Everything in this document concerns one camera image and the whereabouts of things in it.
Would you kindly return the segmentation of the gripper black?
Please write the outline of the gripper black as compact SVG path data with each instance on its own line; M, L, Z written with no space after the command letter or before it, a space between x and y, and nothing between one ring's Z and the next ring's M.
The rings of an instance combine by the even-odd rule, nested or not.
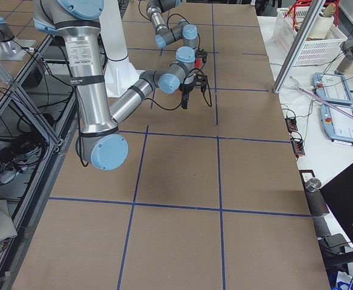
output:
M186 100L189 100L189 93L194 89L194 84L182 84L182 109L186 109Z

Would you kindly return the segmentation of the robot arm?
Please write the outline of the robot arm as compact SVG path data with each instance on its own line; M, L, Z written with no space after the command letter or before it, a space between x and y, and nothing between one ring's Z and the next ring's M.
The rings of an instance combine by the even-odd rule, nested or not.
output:
M183 45L190 47L194 52L199 47L199 34L197 27L182 18L177 25L169 27L164 21L162 13L177 7L182 1L149 1L146 7L146 14L151 21L156 33L154 40L159 49L164 49L179 40L183 40Z
M196 26L180 21L168 28L162 15L178 1L149 1L146 14L155 41L164 48L183 45L168 68L138 71L130 63L116 1L34 1L34 24L42 32L64 39L71 85L78 93L81 124L78 154L101 170L118 168L129 146L118 126L152 94L190 91L198 48Z

